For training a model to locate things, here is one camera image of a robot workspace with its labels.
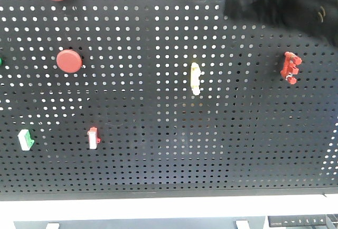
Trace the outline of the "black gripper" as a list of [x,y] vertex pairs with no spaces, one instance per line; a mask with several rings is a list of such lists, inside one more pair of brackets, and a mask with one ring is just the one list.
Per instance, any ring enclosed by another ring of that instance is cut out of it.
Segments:
[[337,0],[226,0],[224,14],[299,30],[337,44]]

